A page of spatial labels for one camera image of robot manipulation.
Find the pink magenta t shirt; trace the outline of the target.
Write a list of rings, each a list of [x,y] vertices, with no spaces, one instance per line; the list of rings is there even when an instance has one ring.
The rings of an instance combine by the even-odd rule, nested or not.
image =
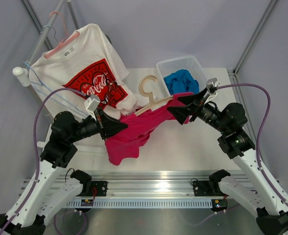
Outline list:
[[[127,124],[128,128],[105,141],[109,162],[120,165],[124,159],[137,159],[140,147],[146,144],[150,134],[163,122],[175,119],[167,108],[182,106],[178,98],[192,94],[192,92],[174,94],[172,100],[154,111],[147,110],[139,116],[135,114],[122,116],[120,121]]]

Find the wooden clothes hanger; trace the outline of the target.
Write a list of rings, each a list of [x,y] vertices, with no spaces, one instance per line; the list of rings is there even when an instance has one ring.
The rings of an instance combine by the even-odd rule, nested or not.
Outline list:
[[[169,96],[167,98],[163,98],[161,100],[157,100],[155,101],[154,100],[154,95],[153,95],[153,92],[145,92],[144,91],[144,85],[146,82],[148,81],[154,81],[156,82],[157,81],[157,77],[154,76],[154,75],[147,75],[146,77],[144,77],[141,82],[139,83],[139,86],[138,86],[138,90],[139,90],[139,93],[144,96],[144,97],[147,97],[149,99],[149,104],[147,104],[146,106],[142,107],[141,109],[137,110],[134,114],[136,116],[139,116],[141,115],[142,113],[146,112],[147,110],[152,110],[153,108],[158,108],[161,104],[163,103],[167,103],[171,100],[173,100],[173,96]]]

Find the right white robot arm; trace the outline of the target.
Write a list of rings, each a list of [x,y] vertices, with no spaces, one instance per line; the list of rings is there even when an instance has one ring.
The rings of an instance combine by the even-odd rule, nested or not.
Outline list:
[[[208,188],[213,194],[235,199],[256,219],[265,235],[283,235],[288,231],[288,194],[279,185],[260,158],[256,144],[244,131],[247,123],[240,103],[230,103],[219,111],[209,100],[206,90],[178,98],[183,105],[168,107],[175,119],[183,124],[199,118],[220,132],[219,147],[248,177],[256,192],[238,183],[226,170],[209,176]]]

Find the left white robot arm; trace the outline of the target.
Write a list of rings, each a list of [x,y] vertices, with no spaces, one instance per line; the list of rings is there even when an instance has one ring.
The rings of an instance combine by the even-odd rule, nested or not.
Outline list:
[[[37,154],[36,171],[14,206],[0,214],[0,233],[42,235],[56,213],[77,195],[88,195],[92,177],[76,170],[70,179],[50,198],[45,196],[58,176],[77,152],[75,142],[100,135],[112,137],[128,126],[97,108],[96,117],[77,121],[68,111],[60,112],[51,126],[51,135],[41,154]]]

